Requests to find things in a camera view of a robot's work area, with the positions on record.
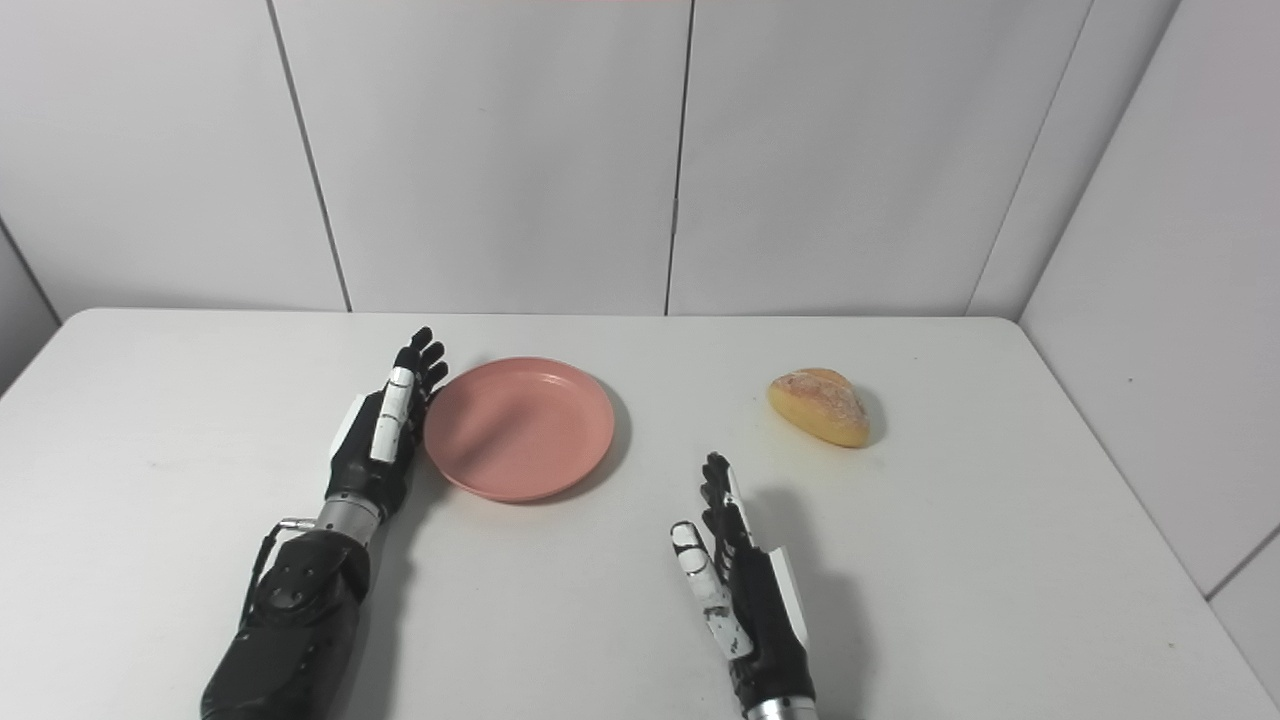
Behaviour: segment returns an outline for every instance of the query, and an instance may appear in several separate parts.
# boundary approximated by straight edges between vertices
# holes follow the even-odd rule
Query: white finger segment
[[[671,543],[721,652],[730,660],[750,655],[755,646],[739,623],[732,597],[712,568],[698,530],[690,523],[680,523],[671,529]]]
[[[408,419],[408,404],[413,393],[413,372],[408,368],[392,368],[383,395],[383,407],[378,413],[374,428],[374,442],[369,456],[381,462],[393,462],[399,450],[401,428]]]

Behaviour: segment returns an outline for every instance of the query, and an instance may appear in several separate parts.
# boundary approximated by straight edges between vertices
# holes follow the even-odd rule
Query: silver wrist
[[[342,533],[362,546],[369,546],[380,524],[381,514],[372,502],[344,492],[325,500],[315,527],[317,530]]]
[[[746,720],[818,720],[818,708],[812,697],[776,697],[748,710]]]

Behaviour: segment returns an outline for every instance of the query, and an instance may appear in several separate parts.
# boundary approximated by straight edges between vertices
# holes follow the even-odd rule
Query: panel seam
[[[680,94],[680,140],[676,142],[676,190],[671,200],[671,243],[667,246],[667,293],[663,316],[671,315],[671,277],[676,268],[676,228],[680,224],[680,168],[685,159],[685,114],[689,110],[689,65],[694,55],[694,9],[698,0],[689,0],[689,35],[685,38],[685,83]]]
[[[333,269],[338,275],[338,287],[342,288],[342,304],[351,313],[351,293],[347,291],[347,275],[342,269],[342,258],[338,254],[338,241],[333,237],[333,223],[329,220],[329,205],[324,199],[324,188],[320,187],[320,173],[316,169],[315,154],[311,150],[311,137],[307,135],[307,123],[302,119],[302,104],[298,102],[298,88],[293,82],[293,68],[289,65],[289,54],[284,50],[284,35],[280,32],[280,19],[275,14],[275,0],[266,0],[266,12],[271,17],[271,32],[275,33],[275,47],[280,54],[280,67],[284,70],[284,83],[289,88],[289,101],[293,104],[293,117],[298,122],[298,135],[302,137],[302,151],[307,156],[307,169],[311,172],[311,184],[315,187],[316,202],[320,206],[320,219],[324,220],[325,237],[329,238],[329,254],[333,256]]]
[[[1206,602],[1212,602],[1213,598],[1217,597],[1217,593],[1222,592],[1222,588],[1225,588],[1228,584],[1230,584],[1231,580],[1234,580],[1235,577],[1239,575],[1242,570],[1244,570],[1245,568],[1248,568],[1249,564],[1253,562],[1253,560],[1257,556],[1262,555],[1262,551],[1266,550],[1267,546],[1271,544],[1271,542],[1274,539],[1276,539],[1276,537],[1280,537],[1280,525],[1276,525],[1275,528],[1272,528],[1271,532],[1267,533],[1266,537],[1262,538],[1262,542],[1260,542],[1257,547],[1254,547],[1253,550],[1251,550],[1248,552],[1248,555],[1244,556],[1243,560],[1240,560],[1239,562],[1236,562],[1235,566],[1231,568],[1226,573],[1226,575],[1221,580],[1217,582],[1216,585],[1213,585],[1207,593],[1204,593],[1204,601]]]
[[[49,293],[45,292],[45,286],[40,284],[40,278],[36,277],[36,272],[31,269],[31,263],[27,261],[27,256],[22,254],[22,247],[18,247],[18,241],[14,240],[13,233],[9,232],[9,227],[4,223],[4,218],[0,218],[0,236],[4,236],[5,242],[9,249],[13,250],[14,256],[18,259],[18,265],[22,272],[27,273],[27,279],[31,281],[32,287],[36,288],[36,295],[40,296],[40,301],[45,304],[45,309],[54,318],[54,323],[60,328],[63,327],[63,319],[58,315],[58,310],[54,309],[54,304],[49,300]]]
[[[1036,155],[1036,146],[1039,145],[1041,135],[1044,133],[1044,126],[1048,123],[1048,117],[1053,113],[1053,104],[1057,102],[1057,94],[1062,90],[1062,81],[1066,78],[1066,72],[1071,67],[1071,59],[1075,58],[1075,49],[1080,45],[1080,37],[1084,35],[1084,26],[1089,23],[1089,15],[1093,13],[1094,0],[1089,0],[1089,6],[1084,10],[1084,18],[1080,19],[1080,27],[1075,31],[1075,38],[1071,41],[1071,49],[1066,54],[1066,61],[1062,63],[1062,72],[1057,76],[1057,82],[1053,85],[1053,95],[1050,96],[1048,104],[1044,106],[1044,115],[1041,118],[1039,127],[1036,128],[1036,138],[1032,140],[1032,146],[1027,151],[1027,159],[1023,161],[1023,169],[1018,173],[1018,181],[1014,183],[1014,192],[1009,196],[1009,204],[1005,205],[1005,213],[1000,217],[1000,224],[996,227],[996,234],[991,238],[991,246],[987,247],[987,258],[982,261],[982,270],[978,272],[978,279],[973,283],[973,292],[969,293],[969,302],[964,306],[964,315],[969,314],[973,309],[973,299],[978,295],[978,288],[982,287],[982,278],[987,274],[987,268],[991,265],[991,256],[996,252],[996,245],[1000,242],[1000,233],[1005,229],[1005,223],[1009,220],[1009,211],[1014,208],[1014,201],[1018,200],[1018,191],[1023,187],[1023,178],[1027,177],[1027,168],[1032,164],[1032,158]]]

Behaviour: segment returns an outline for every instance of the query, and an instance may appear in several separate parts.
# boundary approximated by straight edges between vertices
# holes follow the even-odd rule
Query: white wall
[[[1204,592],[1280,524],[1277,27],[1181,3],[1023,318]]]
[[[672,311],[964,314],[1069,58],[1025,201],[1074,204],[1169,5],[699,3]],[[1064,222],[1001,241],[1033,250],[989,283],[1032,279],[991,311]]]
[[[671,309],[1016,315],[1172,3],[699,4]],[[279,3],[326,218],[264,0],[13,0],[0,213],[63,315],[343,307],[326,219],[357,310],[660,314],[690,5]]]
[[[276,8],[356,310],[663,313],[689,0]]]
[[[63,316],[343,307],[261,0],[0,3],[0,215]]]
[[[0,395],[56,328],[0,225]]]

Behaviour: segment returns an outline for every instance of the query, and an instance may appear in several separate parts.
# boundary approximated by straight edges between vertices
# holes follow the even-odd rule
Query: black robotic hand
[[[692,523],[677,523],[672,543],[712,635],[728,657],[742,715],[817,720],[808,630],[786,551],[756,547],[724,457],[709,455],[703,478],[708,506],[703,523],[716,538],[714,555]]]
[[[323,720],[342,680],[360,602],[369,593],[369,541],[408,495],[410,464],[444,346],[420,329],[381,389],[357,398],[335,438],[324,509],[282,520],[264,538],[241,626],[201,701],[202,720]],[[283,530],[305,530],[280,546]]]

